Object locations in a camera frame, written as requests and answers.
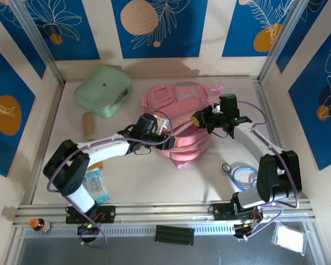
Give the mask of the pink backpack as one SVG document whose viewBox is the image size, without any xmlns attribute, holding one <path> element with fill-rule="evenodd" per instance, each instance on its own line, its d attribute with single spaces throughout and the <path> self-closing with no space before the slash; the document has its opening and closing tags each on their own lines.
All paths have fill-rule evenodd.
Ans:
<svg viewBox="0 0 331 265">
<path fill-rule="evenodd" d="M 160 150 L 159 153 L 169 157 L 177 168 L 196 159 L 209 148 L 212 136 L 206 129 L 196 127 L 191 116 L 198 110 L 218 103 L 224 89 L 223 85 L 209 88 L 196 82 L 180 82 L 152 87 L 142 95 L 144 113 L 157 112 L 158 117 L 167 116 L 172 123 L 173 131 L 170 128 L 162 131 L 172 133 L 174 147 Z"/>
</svg>

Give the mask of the tan pencil case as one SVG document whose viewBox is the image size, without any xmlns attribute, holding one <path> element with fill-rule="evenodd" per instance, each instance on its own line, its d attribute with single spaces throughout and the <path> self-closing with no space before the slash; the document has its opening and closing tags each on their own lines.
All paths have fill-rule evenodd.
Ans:
<svg viewBox="0 0 331 265">
<path fill-rule="evenodd" d="M 83 134 L 87 141 L 93 141 L 98 136 L 95 114 L 86 112 L 82 116 Z"/>
</svg>

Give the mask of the blue tissue pack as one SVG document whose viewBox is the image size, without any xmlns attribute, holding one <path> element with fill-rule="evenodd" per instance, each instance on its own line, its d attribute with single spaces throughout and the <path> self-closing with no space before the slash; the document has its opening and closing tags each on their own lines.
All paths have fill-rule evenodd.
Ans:
<svg viewBox="0 0 331 265">
<path fill-rule="evenodd" d="M 100 169 L 95 168 L 85 173 L 83 185 L 92 198 L 98 203 L 105 203 L 110 199 L 107 189 L 104 186 Z"/>
</svg>

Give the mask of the mint green zip case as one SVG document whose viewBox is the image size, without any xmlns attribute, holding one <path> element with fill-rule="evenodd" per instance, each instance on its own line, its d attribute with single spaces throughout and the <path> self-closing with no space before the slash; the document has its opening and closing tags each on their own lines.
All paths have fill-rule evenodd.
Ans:
<svg viewBox="0 0 331 265">
<path fill-rule="evenodd" d="M 78 103 L 96 115 L 111 117 L 130 97 L 131 77 L 113 67 L 99 66 L 75 90 Z"/>
</svg>

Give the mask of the blue stethoscope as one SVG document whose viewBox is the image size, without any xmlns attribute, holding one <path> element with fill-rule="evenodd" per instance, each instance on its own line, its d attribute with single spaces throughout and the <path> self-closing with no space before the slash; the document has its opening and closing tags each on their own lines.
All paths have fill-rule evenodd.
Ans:
<svg viewBox="0 0 331 265">
<path fill-rule="evenodd" d="M 243 191 L 243 190 L 248 190 L 249 188 L 251 187 L 254 187 L 257 183 L 257 179 L 254 178 L 251 182 L 250 182 L 250 185 L 242 185 L 240 184 L 236 178 L 235 178 L 235 174 L 239 171 L 242 171 L 242 170 L 247 170 L 247 171 L 250 171 L 251 173 L 255 173 L 255 174 L 258 174 L 258 171 L 252 167 L 247 167 L 247 166 L 239 166 L 237 168 L 235 168 L 234 170 L 231 168 L 231 166 L 227 163 L 224 163 L 222 165 L 222 170 L 224 172 L 226 172 L 229 176 L 229 178 L 231 179 L 231 181 L 233 182 L 233 184 L 240 190 L 240 191 Z"/>
</svg>

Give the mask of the black slotted plate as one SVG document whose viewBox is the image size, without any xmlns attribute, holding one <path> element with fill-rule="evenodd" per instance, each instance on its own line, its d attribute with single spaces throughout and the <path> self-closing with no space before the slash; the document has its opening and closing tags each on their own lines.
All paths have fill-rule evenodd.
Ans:
<svg viewBox="0 0 331 265">
<path fill-rule="evenodd" d="M 154 241 L 193 246 L 194 229 L 190 227 L 157 225 Z"/>
</svg>

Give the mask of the clear plastic bag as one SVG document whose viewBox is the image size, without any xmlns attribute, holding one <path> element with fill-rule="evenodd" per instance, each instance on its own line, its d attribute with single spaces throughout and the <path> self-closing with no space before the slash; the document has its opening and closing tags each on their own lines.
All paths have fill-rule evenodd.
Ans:
<svg viewBox="0 0 331 265">
<path fill-rule="evenodd" d="M 291 227 L 277 222 L 272 237 L 272 243 L 304 255 L 306 250 L 306 235 Z"/>
</svg>

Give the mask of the orange capped small bottle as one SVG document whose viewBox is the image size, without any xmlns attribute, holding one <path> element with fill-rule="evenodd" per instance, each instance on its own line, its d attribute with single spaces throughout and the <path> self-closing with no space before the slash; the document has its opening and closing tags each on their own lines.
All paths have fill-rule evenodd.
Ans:
<svg viewBox="0 0 331 265">
<path fill-rule="evenodd" d="M 38 218 L 38 219 L 31 219 L 29 221 L 29 226 L 34 231 L 48 232 L 50 230 L 51 224 L 49 221 Z"/>
</svg>

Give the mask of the aluminium mounting rail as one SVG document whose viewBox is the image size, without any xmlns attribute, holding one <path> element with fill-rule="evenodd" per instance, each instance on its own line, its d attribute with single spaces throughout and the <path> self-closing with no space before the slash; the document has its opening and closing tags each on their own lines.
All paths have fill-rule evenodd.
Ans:
<svg viewBox="0 0 331 265">
<path fill-rule="evenodd" d="M 113 205 L 115 209 L 115 225 L 176 225 L 200 223 L 233 223 L 240 224 L 239 220 L 216 221 L 207 209 L 215 202 L 194 203 L 155 203 L 155 204 L 102 204 Z M 66 223 L 66 205 L 21 205 L 19 206 L 13 225 L 27 227 L 31 219 L 44 219 L 53 225 L 81 225 Z M 315 214 L 308 199 L 302 199 L 298 209 L 284 205 L 267 206 L 262 210 L 263 221 L 273 218 L 280 221 L 315 220 Z"/>
</svg>

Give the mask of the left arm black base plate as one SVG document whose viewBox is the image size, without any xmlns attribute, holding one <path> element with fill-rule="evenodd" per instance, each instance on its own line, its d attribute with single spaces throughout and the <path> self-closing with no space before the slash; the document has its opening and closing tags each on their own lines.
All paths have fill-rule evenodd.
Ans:
<svg viewBox="0 0 331 265">
<path fill-rule="evenodd" d="M 113 223 L 115 219 L 115 209 L 116 207 L 113 205 L 95 205 L 86 212 L 86 216 L 97 223 Z M 82 224 L 88 222 L 88 220 L 72 206 L 65 207 L 65 212 L 67 224 Z"/>
</svg>

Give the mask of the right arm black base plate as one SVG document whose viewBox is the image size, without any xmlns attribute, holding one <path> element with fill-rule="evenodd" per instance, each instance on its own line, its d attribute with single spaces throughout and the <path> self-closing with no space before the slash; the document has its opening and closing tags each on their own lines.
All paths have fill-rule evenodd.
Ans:
<svg viewBox="0 0 331 265">
<path fill-rule="evenodd" d="M 263 213 L 256 206 L 252 208 L 239 208 L 231 203 L 211 204 L 207 211 L 212 214 L 216 221 L 232 220 L 263 220 Z"/>
</svg>

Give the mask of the aluminium frame post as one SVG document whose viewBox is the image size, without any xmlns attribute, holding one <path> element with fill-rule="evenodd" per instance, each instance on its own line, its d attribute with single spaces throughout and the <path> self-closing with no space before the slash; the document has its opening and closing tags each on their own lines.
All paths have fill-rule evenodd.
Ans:
<svg viewBox="0 0 331 265">
<path fill-rule="evenodd" d="M 282 25 L 282 28 L 277 36 L 277 39 L 272 45 L 271 50 L 268 53 L 268 56 L 257 75 L 258 83 L 263 84 L 267 76 L 269 75 L 272 67 L 275 65 L 275 62 L 278 56 L 281 54 L 282 49 L 287 43 L 292 31 L 294 30 L 297 22 L 300 19 L 303 10 L 305 9 L 309 0 L 294 0 L 293 6 L 286 17 L 285 22 Z"/>
<path fill-rule="evenodd" d="M 16 16 L 18 22 L 25 31 L 27 37 L 33 44 L 35 50 L 43 60 L 46 67 L 49 69 L 54 79 L 60 86 L 65 85 L 65 80 L 61 76 L 56 64 L 55 59 L 50 52 L 46 42 L 36 27 L 32 17 L 26 9 L 24 3 L 21 0 L 8 0 L 9 6 Z"/>
</svg>

